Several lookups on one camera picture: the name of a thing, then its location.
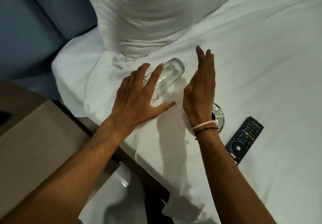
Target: blue headboard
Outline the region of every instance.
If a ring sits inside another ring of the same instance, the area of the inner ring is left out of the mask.
[[[0,79],[58,98],[50,63],[67,41],[97,25],[91,3],[89,0],[0,2]]]

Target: white tile floor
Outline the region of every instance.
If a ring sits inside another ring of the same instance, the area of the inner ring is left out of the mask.
[[[123,164],[112,175],[108,173],[111,167],[115,164],[107,166],[101,181],[108,180],[88,201],[79,219],[84,224],[147,224],[141,181]]]

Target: bracelet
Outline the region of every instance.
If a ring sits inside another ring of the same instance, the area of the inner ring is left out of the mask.
[[[197,132],[195,133],[195,136],[197,136],[200,132],[203,132],[203,131],[208,130],[208,129],[218,129],[218,127],[208,127],[208,128],[202,129],[202,130],[200,130],[200,131],[197,131]]]
[[[201,123],[200,125],[197,125],[197,126],[193,127],[192,129],[196,129],[196,128],[198,128],[198,127],[201,127],[201,126],[203,126],[203,125],[209,124],[209,123],[211,123],[211,122],[216,123],[216,120],[210,120],[210,121],[208,121],[208,122]]]

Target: pink bracelet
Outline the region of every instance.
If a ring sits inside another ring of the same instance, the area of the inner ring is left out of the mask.
[[[197,126],[195,126],[195,127],[193,127],[192,129],[196,129],[196,128],[198,128],[198,127],[201,127],[201,126],[203,126],[203,125],[206,125],[206,124],[209,124],[209,123],[211,123],[211,122],[216,122],[216,120],[210,120],[210,121],[208,121],[208,122],[204,122],[204,123],[201,123],[200,125],[197,125]]]

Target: pillow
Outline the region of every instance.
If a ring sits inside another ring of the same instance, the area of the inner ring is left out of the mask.
[[[108,51],[142,58],[182,37],[227,0],[90,0]]]

